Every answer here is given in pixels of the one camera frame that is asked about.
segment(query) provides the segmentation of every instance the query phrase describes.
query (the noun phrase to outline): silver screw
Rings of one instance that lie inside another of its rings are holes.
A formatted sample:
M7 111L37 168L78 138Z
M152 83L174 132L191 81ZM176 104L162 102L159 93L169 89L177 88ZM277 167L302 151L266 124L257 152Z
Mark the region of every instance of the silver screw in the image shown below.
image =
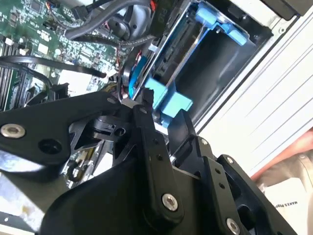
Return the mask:
M162 203L167 209L173 212L178 208L178 202L176 198L169 193L166 193L162 196Z
M229 230L231 230L234 235L240 234L239 226L233 219L228 218L226 220L226 224L227 224L227 227L229 228Z
M208 142L205 140L205 139L202 139L201 142L204 144L204 145L207 145Z
M230 157L227 157L227 161L230 163L230 164L233 164L234 161L230 158Z
M22 138L26 134L22 126L13 123L3 125L0 132L4 137L12 139Z
M144 108L140 108L140 111L143 112L144 114L147 113L147 111Z
M114 99L110 98L110 97L107 98L107 101L112 103L112 104L116 104L116 101Z

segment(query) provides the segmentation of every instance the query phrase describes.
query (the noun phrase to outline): capacitor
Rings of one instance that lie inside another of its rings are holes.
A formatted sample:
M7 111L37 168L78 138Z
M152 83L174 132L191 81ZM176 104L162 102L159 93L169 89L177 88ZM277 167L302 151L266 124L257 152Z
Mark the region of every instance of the capacitor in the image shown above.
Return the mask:
M54 52L55 52L56 55L61 55L62 54L62 50L59 49L59 48L55 49Z
M25 37L21 37L19 39L19 44L24 44L26 42L26 38Z

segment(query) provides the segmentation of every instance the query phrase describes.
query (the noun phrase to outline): electronic component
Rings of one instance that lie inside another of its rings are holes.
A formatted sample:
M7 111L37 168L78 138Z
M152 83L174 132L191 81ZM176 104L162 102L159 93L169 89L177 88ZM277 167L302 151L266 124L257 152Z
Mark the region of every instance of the electronic component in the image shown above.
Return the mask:
M62 50L59 49L59 48L56 48L54 53L58 56L58 55L61 55L62 54Z
M51 30L51 31L56 31L58 28L58 25L53 21L45 21L43 22L43 26L46 29Z
M38 45L38 51L41 52L42 54L45 54L47 55L48 54L48 51L49 51L49 47L39 43Z
M10 19L9 19L9 25L12 27L16 27L16 21L17 21L17 15L14 13L11 13Z
M33 9L36 12L40 12L42 4L41 2L37 1L37 0L32 0L31 5L30 5L31 9Z

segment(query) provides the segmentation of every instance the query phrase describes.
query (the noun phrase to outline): blue plastic tab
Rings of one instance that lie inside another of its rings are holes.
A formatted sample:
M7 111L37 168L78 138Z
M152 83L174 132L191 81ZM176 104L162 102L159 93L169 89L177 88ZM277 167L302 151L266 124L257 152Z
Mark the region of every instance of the blue plastic tab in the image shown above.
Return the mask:
M181 109L188 111L192 104L193 102L191 99L176 92L175 88L172 88L162 102L161 111L174 118Z
M208 9L204 3L198 5L198 10L196 12L196 21L204 24L208 28L211 28L217 21L217 17L213 11Z
M246 44L248 41L249 35L241 32L233 24L223 24L218 22L217 13L210 9L208 5L203 2L199 3L198 5L195 19L196 21L207 26L209 30L213 30L216 26L219 26L223 29L226 35L228 35L232 40L241 46Z
M149 78L145 84L146 88L149 88L154 91L154 99L153 99L153 109L156 109L160 103L162 102L163 98L167 94L168 88L163 84L155 81L153 78Z

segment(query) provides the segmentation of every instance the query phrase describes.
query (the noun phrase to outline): computer motherboard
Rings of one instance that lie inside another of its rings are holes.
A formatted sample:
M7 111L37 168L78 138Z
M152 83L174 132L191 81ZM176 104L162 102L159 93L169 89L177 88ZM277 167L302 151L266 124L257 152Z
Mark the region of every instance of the computer motherboard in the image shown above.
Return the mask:
M71 26L79 26L69 8L58 5L54 14ZM94 33L114 38L105 26ZM106 72L108 76L118 71L117 51L114 47L69 41L64 36L65 29L49 14L45 0L6 0L0 8L0 56L32 55L63 63L94 68ZM119 62L128 50L118 52ZM70 96L97 91L107 82L91 75L53 69L30 64L33 70L47 76L53 84L69 83ZM27 91L39 92L40 81L22 72L0 68L0 111L23 107Z

